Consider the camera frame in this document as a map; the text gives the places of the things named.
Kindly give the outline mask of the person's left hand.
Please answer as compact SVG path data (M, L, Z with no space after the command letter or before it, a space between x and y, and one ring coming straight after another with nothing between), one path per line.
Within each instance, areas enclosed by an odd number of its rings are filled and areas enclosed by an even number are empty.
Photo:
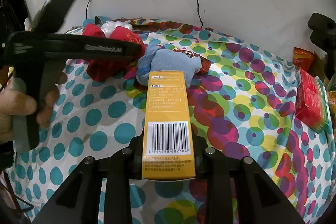
M40 128L45 129L50 125L50 119L55 103L59 99L59 90L54 85L46 95L46 105L37 114L37 123ZM37 102L30 96L11 90L7 86L1 92L1 144L14 140L13 137L13 115L27 116L34 114L37 110Z

